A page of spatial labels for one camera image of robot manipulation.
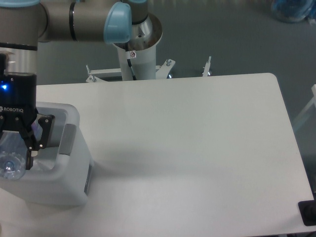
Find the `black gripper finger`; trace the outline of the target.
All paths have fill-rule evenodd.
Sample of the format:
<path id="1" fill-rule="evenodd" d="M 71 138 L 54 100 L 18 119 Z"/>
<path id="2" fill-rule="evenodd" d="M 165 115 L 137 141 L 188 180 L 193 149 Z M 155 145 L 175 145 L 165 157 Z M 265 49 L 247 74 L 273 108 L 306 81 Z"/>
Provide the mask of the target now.
<path id="1" fill-rule="evenodd" d="M 38 152 L 47 147 L 55 122 L 54 115 L 37 114 L 36 119 L 29 126 L 20 126 L 20 135 L 26 145 L 26 170 L 33 167 L 32 152 Z"/>

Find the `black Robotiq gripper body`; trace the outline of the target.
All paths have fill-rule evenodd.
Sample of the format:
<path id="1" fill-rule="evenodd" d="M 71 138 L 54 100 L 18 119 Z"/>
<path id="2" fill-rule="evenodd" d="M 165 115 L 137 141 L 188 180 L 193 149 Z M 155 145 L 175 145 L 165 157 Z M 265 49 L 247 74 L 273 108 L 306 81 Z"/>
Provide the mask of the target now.
<path id="1" fill-rule="evenodd" d="M 8 71 L 8 54 L 0 54 L 0 130 L 31 137 L 31 125 L 37 118 L 37 76 Z"/>

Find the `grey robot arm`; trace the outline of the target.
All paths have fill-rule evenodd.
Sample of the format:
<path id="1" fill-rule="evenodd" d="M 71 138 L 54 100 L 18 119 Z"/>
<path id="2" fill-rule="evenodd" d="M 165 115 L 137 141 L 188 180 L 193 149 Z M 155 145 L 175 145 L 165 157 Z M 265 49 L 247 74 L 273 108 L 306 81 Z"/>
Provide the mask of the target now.
<path id="1" fill-rule="evenodd" d="M 0 3 L 0 171 L 29 170 L 55 117 L 36 108 L 38 43 L 126 43 L 148 15 L 145 0 L 3 0 Z"/>

